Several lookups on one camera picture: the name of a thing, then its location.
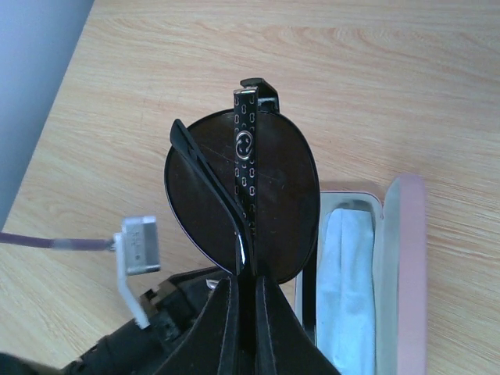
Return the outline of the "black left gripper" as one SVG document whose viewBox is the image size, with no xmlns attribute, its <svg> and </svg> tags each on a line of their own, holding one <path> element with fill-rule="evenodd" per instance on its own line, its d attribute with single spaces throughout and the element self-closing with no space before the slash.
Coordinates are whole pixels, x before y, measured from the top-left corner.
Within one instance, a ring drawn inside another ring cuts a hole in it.
<svg viewBox="0 0 500 375">
<path fill-rule="evenodd" d="M 148 290 L 142 295 L 153 307 L 148 328 L 142 330 L 130 320 L 59 369 L 3 352 L 1 373 L 154 374 L 195 325 L 212 292 L 207 281 L 219 281 L 226 276 L 226 272 L 215 267 L 175 274 L 156 291 Z"/>
</svg>

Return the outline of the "light blue cleaning cloth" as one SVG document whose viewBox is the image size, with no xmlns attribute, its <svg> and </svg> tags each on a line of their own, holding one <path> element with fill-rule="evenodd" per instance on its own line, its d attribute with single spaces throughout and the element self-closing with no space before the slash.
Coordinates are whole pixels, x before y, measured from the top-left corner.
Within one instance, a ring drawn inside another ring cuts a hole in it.
<svg viewBox="0 0 500 375">
<path fill-rule="evenodd" d="M 342 374 L 375 373 L 374 229 L 367 211 L 327 215 L 316 274 L 316 346 Z"/>
</svg>

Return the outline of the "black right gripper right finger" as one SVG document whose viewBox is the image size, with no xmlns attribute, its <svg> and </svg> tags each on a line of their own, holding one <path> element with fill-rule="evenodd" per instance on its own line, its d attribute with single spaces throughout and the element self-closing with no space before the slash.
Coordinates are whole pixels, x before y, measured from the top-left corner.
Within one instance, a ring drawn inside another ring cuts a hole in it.
<svg viewBox="0 0 500 375">
<path fill-rule="evenodd" d="M 279 285 L 258 277 L 255 290 L 257 374 L 338 374 L 310 341 Z"/>
</svg>

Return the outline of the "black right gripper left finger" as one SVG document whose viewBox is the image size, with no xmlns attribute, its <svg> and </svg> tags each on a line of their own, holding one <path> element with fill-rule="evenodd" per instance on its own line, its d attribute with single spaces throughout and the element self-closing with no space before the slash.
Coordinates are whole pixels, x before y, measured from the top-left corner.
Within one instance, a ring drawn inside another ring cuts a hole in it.
<svg viewBox="0 0 500 375">
<path fill-rule="evenodd" d="M 237 374 L 239 290 L 235 277 L 222 279 L 183 343 L 157 374 Z"/>
</svg>

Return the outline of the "black round sunglasses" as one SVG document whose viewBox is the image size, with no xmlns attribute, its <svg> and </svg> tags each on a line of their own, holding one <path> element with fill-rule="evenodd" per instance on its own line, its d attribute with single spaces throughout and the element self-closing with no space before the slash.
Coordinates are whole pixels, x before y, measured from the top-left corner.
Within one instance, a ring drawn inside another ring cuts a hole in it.
<svg viewBox="0 0 500 375">
<path fill-rule="evenodd" d="M 310 147 L 280 113 L 277 91 L 248 78 L 231 109 L 190 126 L 175 120 L 164 181 L 177 221 L 222 270 L 282 284 L 316 247 L 320 183 Z"/>
</svg>

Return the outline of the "pink glasses case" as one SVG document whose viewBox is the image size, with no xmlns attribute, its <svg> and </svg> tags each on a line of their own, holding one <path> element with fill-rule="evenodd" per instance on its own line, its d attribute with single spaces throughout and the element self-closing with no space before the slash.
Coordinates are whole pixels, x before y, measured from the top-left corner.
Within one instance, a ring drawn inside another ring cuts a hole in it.
<svg viewBox="0 0 500 375">
<path fill-rule="evenodd" d="M 373 374 L 426 373 L 427 225 L 423 179 L 402 174 L 386 191 L 369 181 L 322 183 L 316 248 L 295 280 L 295 314 L 315 346 L 317 267 L 327 215 L 338 208 L 367 211 L 372 216 Z"/>
</svg>

